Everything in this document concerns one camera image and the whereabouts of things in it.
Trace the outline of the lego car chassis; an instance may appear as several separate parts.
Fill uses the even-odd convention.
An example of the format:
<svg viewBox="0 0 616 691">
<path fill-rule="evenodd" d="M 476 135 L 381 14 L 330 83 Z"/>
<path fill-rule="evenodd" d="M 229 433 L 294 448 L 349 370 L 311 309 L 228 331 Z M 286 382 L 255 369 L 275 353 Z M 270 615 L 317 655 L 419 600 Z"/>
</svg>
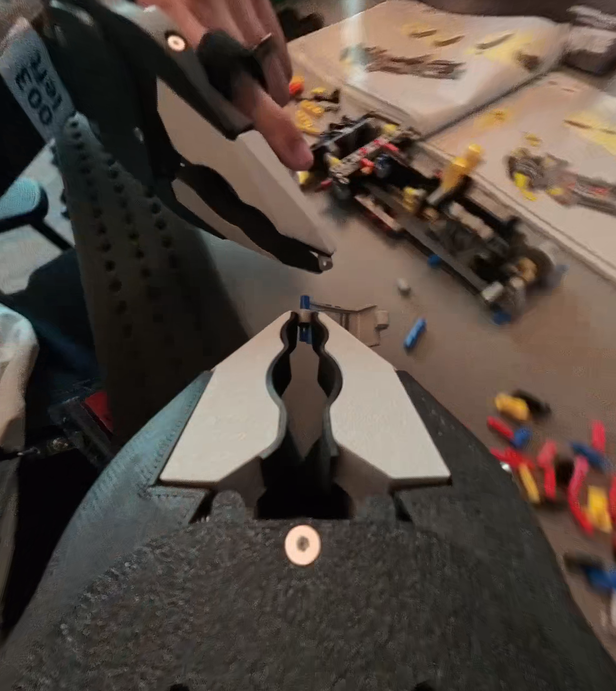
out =
<svg viewBox="0 0 616 691">
<path fill-rule="evenodd" d="M 329 191 L 335 204 L 418 247 L 497 323 L 513 321 L 535 295 L 562 282 L 568 267 L 558 248 L 474 181 L 479 147 L 444 162 L 424 150 L 413 128 L 374 114 L 344 116 L 305 134 L 313 139 L 313 166 L 298 175 L 301 186 Z"/>
</svg>

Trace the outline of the black badge clip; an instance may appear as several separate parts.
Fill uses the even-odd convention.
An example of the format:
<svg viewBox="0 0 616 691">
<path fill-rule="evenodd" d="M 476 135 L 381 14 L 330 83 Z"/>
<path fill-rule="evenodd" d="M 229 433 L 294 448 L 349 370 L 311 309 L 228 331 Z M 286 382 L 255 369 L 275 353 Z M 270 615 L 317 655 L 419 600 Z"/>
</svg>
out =
<svg viewBox="0 0 616 691">
<path fill-rule="evenodd" d="M 49 438 L 39 444 L 20 450 L 8 450 L 0 446 L 0 463 L 13 460 L 28 460 L 34 462 L 57 454 L 66 453 L 73 448 L 74 445 L 65 437 Z"/>
</svg>

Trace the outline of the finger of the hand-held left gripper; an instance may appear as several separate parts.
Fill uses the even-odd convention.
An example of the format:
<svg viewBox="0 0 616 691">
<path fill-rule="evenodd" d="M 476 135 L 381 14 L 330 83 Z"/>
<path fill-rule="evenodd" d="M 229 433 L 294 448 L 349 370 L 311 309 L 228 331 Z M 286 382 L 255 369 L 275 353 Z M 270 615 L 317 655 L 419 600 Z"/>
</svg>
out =
<svg viewBox="0 0 616 691">
<path fill-rule="evenodd" d="M 157 108 L 174 151 L 181 157 L 175 178 L 184 163 L 192 163 L 208 166 L 222 174 L 242 195 L 245 195 L 242 185 L 251 180 L 269 188 L 271 174 L 277 179 L 283 173 L 288 174 L 300 190 L 293 175 L 257 131 L 247 129 L 234 139 L 227 138 L 162 81 L 157 82 Z M 322 222 L 321 230 L 330 239 Z"/>
<path fill-rule="evenodd" d="M 334 245 L 290 176 L 271 174 L 269 188 L 252 180 L 242 187 L 245 195 L 222 174 L 192 163 L 184 163 L 172 183 L 175 200 L 200 228 L 281 264 L 320 273 L 318 257 L 332 259 Z"/>
</svg>

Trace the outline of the pile of yellow lego beams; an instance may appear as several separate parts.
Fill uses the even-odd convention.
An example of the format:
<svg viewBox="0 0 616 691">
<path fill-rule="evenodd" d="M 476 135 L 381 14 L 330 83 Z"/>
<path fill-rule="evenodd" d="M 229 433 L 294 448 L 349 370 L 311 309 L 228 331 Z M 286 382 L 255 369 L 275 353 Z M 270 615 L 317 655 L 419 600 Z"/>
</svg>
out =
<svg viewBox="0 0 616 691">
<path fill-rule="evenodd" d="M 289 82 L 289 109 L 302 134 L 319 137 L 325 132 L 323 120 L 340 110 L 340 90 L 310 86 L 302 75 L 294 75 Z"/>
</svg>

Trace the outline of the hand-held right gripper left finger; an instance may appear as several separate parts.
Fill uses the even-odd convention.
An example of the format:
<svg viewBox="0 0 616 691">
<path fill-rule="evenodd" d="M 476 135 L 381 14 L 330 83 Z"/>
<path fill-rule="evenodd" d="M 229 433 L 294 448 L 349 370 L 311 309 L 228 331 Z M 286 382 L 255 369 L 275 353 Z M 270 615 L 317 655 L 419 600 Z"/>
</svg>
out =
<svg viewBox="0 0 616 691">
<path fill-rule="evenodd" d="M 165 465 L 166 487 L 234 491 L 253 510 L 262 465 L 284 442 L 294 313 L 272 321 L 215 367 Z"/>
</svg>

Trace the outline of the chair with blue cushion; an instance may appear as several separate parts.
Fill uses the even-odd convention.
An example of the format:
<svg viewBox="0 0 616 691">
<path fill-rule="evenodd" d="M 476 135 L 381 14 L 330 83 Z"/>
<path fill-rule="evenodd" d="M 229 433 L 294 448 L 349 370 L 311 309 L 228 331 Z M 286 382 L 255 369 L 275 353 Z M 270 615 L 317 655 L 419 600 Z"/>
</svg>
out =
<svg viewBox="0 0 616 691">
<path fill-rule="evenodd" d="M 0 295 L 27 284 L 32 271 L 73 250 L 72 237 L 48 222 L 50 199 L 35 180 L 21 177 L 0 197 Z"/>
</svg>

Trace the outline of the open instruction booklet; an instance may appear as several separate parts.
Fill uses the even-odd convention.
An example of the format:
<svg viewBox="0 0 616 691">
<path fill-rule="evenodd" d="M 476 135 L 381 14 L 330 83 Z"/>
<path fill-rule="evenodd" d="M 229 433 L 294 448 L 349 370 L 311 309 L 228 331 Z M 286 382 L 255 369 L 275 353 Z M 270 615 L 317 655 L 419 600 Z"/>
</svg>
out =
<svg viewBox="0 0 616 691">
<path fill-rule="evenodd" d="M 562 61 L 569 27 L 384 1 L 292 40 L 296 71 L 349 114 L 413 128 L 477 185 L 616 285 L 616 96 Z"/>
</svg>

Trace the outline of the pile of small lego pins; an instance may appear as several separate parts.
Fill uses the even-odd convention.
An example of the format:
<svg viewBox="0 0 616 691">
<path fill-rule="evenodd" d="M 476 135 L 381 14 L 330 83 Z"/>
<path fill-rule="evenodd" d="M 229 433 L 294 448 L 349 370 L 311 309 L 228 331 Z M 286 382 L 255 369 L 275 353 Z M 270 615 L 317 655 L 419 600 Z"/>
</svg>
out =
<svg viewBox="0 0 616 691">
<path fill-rule="evenodd" d="M 514 390 L 498 393 L 493 406 L 497 414 L 486 426 L 505 446 L 490 451 L 520 494 L 534 507 L 566 511 L 583 537 L 607 542 L 609 559 L 575 552 L 562 563 L 606 599 L 602 625 L 616 636 L 616 464 L 607 454 L 604 423 L 592 420 L 588 440 L 568 442 L 569 453 L 561 454 L 553 439 L 532 441 L 529 424 L 550 417 L 547 402 Z"/>
</svg>

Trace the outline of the grey lego seat piece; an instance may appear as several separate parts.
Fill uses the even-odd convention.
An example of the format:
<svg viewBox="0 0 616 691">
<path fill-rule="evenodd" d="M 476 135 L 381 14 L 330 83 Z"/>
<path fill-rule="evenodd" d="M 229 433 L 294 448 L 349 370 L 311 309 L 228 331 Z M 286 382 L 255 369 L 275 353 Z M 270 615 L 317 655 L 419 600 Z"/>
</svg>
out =
<svg viewBox="0 0 616 691">
<path fill-rule="evenodd" d="M 351 309 L 312 301 L 311 309 L 327 314 L 352 336 L 371 348 L 381 344 L 381 333 L 390 326 L 389 312 L 377 305 Z"/>
</svg>

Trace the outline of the person's left hand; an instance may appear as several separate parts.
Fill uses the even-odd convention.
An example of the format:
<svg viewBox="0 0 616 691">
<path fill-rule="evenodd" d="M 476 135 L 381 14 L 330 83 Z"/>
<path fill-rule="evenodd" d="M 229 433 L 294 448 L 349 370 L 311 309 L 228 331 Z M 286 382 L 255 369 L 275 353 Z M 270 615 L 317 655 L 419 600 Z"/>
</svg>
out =
<svg viewBox="0 0 616 691">
<path fill-rule="evenodd" d="M 269 1 L 139 1 L 138 4 L 158 7 L 196 48 L 212 31 L 223 31 L 248 49 L 270 37 L 269 48 L 261 57 L 265 86 L 245 74 L 240 75 L 232 88 L 232 103 L 252 121 L 287 168 L 306 171 L 312 167 L 312 151 L 285 110 L 293 71 L 284 33 Z"/>
</svg>

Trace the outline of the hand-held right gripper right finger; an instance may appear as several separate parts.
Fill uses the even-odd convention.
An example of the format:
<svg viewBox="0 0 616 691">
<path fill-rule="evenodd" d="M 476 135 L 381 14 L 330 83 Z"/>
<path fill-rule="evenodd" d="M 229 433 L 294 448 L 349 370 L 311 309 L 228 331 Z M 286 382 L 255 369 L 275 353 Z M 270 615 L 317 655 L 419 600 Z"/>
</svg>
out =
<svg viewBox="0 0 616 691">
<path fill-rule="evenodd" d="M 311 448 L 311 509 L 348 519 L 374 497 L 451 481 L 397 369 L 334 319 L 311 313 L 321 435 Z"/>
</svg>

